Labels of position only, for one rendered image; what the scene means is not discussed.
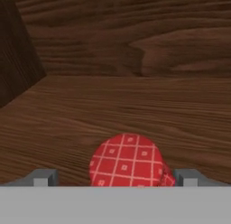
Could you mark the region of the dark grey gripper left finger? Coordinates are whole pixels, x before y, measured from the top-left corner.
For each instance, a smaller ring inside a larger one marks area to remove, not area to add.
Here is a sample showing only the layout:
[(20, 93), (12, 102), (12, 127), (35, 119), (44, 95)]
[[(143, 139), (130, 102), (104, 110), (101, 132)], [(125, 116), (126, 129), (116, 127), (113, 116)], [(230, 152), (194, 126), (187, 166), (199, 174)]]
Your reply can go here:
[(16, 187), (49, 187), (58, 186), (60, 184), (59, 174), (56, 169), (36, 169), (25, 177), (15, 180), (13, 182), (5, 183), (5, 186), (16, 186)]

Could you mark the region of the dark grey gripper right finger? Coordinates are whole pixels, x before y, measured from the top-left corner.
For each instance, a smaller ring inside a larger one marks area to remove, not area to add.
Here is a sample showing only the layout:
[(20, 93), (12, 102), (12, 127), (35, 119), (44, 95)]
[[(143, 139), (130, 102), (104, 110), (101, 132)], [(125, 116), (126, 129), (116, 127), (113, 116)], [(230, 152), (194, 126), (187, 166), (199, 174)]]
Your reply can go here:
[(228, 186), (228, 183), (209, 179), (196, 169), (175, 169), (173, 176), (176, 179), (176, 185), (181, 187)]

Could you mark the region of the red checked lid jam jar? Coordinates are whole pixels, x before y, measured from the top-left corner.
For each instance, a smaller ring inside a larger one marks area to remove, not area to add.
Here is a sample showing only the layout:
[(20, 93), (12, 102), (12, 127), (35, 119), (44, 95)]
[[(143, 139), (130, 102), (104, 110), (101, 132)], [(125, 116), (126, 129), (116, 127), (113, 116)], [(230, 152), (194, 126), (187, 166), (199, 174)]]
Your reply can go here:
[(91, 186), (172, 187), (168, 165), (158, 147), (138, 134), (120, 134), (107, 139), (91, 157)]

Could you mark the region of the dark wooden cabinet interior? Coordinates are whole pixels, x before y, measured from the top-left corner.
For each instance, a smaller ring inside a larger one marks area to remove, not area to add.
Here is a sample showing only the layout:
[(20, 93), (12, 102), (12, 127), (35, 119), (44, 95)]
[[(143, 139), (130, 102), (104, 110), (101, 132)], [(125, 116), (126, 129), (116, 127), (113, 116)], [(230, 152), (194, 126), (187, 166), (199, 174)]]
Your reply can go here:
[(231, 183), (231, 0), (0, 0), (0, 183), (122, 132)]

